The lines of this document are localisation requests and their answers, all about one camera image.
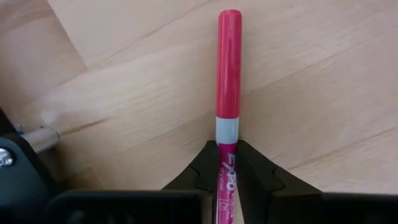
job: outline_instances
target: red marker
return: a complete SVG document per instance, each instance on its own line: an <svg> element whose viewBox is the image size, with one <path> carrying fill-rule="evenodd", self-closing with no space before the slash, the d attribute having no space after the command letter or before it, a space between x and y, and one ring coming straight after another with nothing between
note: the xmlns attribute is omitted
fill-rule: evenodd
<svg viewBox="0 0 398 224"><path fill-rule="evenodd" d="M220 150L217 224L233 224L235 148L241 99L242 15L230 9L218 18L216 141Z"/></svg>

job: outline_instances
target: metal screw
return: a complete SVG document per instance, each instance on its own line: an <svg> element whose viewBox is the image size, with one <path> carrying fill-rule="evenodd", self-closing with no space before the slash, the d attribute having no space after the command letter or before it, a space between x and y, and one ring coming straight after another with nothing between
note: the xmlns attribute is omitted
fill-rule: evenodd
<svg viewBox="0 0 398 224"><path fill-rule="evenodd" d="M12 166L14 159L9 151L0 148L0 167L2 166Z"/></svg>

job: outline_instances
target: black plastic part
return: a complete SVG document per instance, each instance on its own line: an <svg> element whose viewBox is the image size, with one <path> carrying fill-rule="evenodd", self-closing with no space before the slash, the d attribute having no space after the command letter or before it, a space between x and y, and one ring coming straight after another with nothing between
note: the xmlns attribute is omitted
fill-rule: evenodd
<svg viewBox="0 0 398 224"><path fill-rule="evenodd" d="M66 192L49 205L46 223L210 224L211 204L200 191Z"/></svg>
<svg viewBox="0 0 398 224"><path fill-rule="evenodd" d="M245 224L398 223L396 195L323 193L244 141L236 165Z"/></svg>
<svg viewBox="0 0 398 224"><path fill-rule="evenodd" d="M29 143L17 134L0 137L0 147L14 159L0 167L0 218L6 223L38 223L43 210L58 193L57 184Z"/></svg>
<svg viewBox="0 0 398 224"><path fill-rule="evenodd" d="M213 194L217 189L218 147L215 141L206 146L192 160L180 175L167 184L164 189L204 190Z"/></svg>
<svg viewBox="0 0 398 224"><path fill-rule="evenodd" d="M6 114L0 108L0 135L8 133L17 133L12 123L8 120Z"/></svg>

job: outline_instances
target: red marker cap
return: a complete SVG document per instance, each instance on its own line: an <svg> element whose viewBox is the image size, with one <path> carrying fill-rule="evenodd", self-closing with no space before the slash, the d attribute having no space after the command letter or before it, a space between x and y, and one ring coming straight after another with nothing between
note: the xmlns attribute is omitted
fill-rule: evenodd
<svg viewBox="0 0 398 224"><path fill-rule="evenodd" d="M218 18L217 108L219 118L239 117L241 101L242 14L230 9Z"/></svg>

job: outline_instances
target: wood grain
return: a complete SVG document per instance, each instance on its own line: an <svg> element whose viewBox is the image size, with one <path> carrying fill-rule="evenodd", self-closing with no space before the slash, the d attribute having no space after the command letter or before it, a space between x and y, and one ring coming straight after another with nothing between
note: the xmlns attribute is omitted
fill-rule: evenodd
<svg viewBox="0 0 398 224"><path fill-rule="evenodd" d="M117 54L207 0L49 0L88 67Z"/></svg>
<svg viewBox="0 0 398 224"><path fill-rule="evenodd" d="M231 7L241 139L321 190L396 194L395 0L0 0L0 104L25 131L60 133L41 155L58 180L159 189L214 138Z"/></svg>
<svg viewBox="0 0 398 224"><path fill-rule="evenodd" d="M0 103L26 105L86 70L45 0L0 1Z"/></svg>

